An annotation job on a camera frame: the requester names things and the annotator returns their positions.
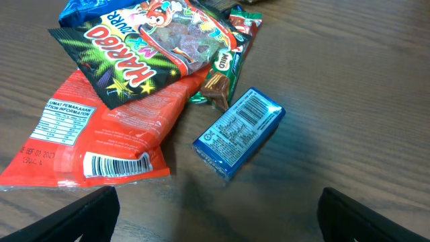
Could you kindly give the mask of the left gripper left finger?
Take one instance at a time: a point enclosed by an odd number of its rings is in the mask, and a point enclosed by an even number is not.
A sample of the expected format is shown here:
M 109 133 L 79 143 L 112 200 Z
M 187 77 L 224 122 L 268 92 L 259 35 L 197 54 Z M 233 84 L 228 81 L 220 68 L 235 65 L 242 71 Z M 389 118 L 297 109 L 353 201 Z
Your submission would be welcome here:
M 115 187 L 104 186 L 1 242 L 110 242 L 120 213 Z

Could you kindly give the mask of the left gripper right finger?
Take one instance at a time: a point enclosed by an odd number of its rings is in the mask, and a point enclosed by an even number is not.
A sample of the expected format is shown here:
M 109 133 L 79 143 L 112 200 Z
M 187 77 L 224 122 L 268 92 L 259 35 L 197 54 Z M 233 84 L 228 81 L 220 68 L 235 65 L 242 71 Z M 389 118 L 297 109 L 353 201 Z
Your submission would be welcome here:
M 317 219 L 324 242 L 429 242 L 330 187 L 318 200 Z

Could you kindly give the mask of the red snack packet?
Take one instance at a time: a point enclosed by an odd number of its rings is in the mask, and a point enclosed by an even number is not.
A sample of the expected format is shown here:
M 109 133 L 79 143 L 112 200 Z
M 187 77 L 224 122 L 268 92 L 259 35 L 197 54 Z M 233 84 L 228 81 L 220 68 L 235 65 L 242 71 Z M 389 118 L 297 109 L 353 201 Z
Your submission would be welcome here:
M 47 101 L 1 185 L 90 188 L 168 176 L 161 143 L 208 72 L 110 110 L 75 71 Z

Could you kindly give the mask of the black Haribo gummy bag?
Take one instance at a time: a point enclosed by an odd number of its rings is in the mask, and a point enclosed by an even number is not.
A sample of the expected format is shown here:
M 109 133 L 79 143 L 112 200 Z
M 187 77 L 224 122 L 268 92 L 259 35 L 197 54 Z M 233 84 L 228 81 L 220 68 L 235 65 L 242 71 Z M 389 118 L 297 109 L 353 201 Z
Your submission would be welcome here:
M 142 99 L 251 37 L 203 1 L 143 1 L 49 30 L 111 110 Z

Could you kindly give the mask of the blue biscuit bar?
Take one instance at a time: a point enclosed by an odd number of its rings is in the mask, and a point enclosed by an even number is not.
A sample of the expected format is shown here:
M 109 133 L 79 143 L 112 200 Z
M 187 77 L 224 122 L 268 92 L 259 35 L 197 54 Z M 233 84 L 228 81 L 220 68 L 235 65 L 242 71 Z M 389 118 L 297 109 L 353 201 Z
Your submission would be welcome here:
M 114 10 L 135 6 L 144 0 L 69 0 L 61 11 L 60 27 L 75 27 Z

